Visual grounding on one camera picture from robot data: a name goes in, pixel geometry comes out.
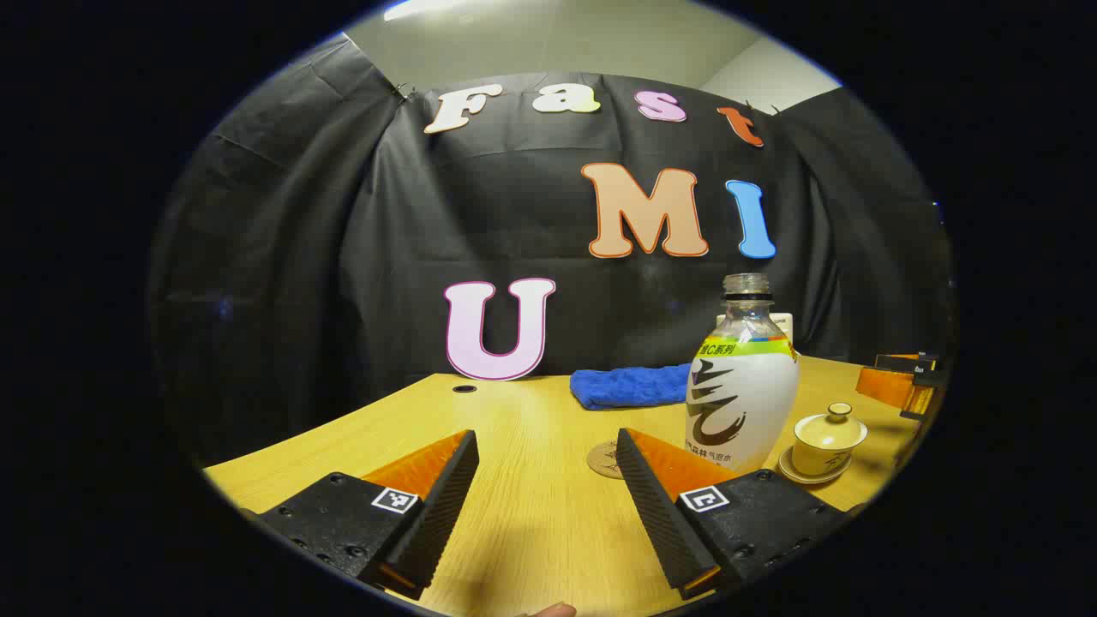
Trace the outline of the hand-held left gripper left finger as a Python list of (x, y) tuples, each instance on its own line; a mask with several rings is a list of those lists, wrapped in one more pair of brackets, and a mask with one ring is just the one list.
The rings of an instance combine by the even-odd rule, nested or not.
[(477, 434), (462, 430), (364, 476), (325, 474), (257, 524), (346, 577), (419, 601), (478, 464)]

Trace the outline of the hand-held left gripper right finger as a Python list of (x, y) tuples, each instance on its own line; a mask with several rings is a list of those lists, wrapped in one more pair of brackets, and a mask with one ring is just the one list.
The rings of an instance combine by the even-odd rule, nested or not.
[(630, 427), (618, 433), (615, 452), (663, 574), (683, 601), (767, 577), (849, 518), (772, 470), (737, 476)]

